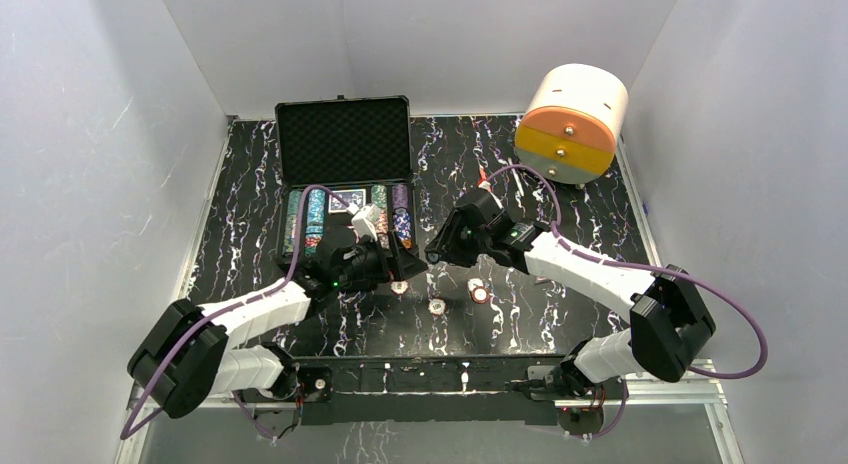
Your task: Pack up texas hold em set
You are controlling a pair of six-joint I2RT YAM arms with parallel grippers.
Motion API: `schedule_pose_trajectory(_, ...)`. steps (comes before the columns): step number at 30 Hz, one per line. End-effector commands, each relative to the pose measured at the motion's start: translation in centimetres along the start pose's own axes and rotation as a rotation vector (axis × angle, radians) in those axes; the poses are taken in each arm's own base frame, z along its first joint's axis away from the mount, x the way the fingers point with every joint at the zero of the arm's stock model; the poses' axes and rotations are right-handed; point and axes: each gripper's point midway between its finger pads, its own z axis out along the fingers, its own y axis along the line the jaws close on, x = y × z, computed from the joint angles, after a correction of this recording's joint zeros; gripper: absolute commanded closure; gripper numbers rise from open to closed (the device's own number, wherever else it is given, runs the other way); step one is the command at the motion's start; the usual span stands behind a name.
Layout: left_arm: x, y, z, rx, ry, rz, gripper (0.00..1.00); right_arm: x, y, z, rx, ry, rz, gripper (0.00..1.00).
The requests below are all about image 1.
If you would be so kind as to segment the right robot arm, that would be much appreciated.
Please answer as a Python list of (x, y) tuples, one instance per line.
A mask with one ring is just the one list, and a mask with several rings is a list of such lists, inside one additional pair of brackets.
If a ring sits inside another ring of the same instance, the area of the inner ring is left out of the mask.
[(716, 325), (695, 286), (674, 266), (631, 269), (570, 241), (551, 225), (514, 219), (485, 190), (463, 195), (425, 248), (426, 259), (464, 268), (486, 255), (497, 264), (547, 278), (600, 303), (628, 328), (579, 343), (556, 366), (531, 366), (507, 389), (542, 400), (590, 397), (605, 381), (646, 372), (679, 381)]

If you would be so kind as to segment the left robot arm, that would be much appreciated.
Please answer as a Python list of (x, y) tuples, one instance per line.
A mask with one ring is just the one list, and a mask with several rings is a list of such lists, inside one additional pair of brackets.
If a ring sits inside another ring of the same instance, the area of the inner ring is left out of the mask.
[(341, 293), (373, 291), (428, 268), (395, 234), (384, 248), (348, 229), (329, 234), (314, 254), (288, 262), (292, 276), (261, 290), (206, 305), (184, 298), (166, 308), (127, 370), (169, 417), (184, 417), (208, 396), (234, 391), (291, 398), (301, 386), (295, 360), (273, 344), (250, 347), (248, 341), (312, 317)]

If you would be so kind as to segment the blue poker card deck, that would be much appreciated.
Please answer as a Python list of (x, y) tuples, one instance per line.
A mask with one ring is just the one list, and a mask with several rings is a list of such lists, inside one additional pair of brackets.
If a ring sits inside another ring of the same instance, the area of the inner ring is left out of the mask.
[(340, 197), (343, 202), (340, 202), (335, 197), (330, 197), (328, 200), (329, 214), (346, 213), (350, 206), (360, 209), (367, 203), (367, 192), (364, 188), (335, 190), (334, 193)]

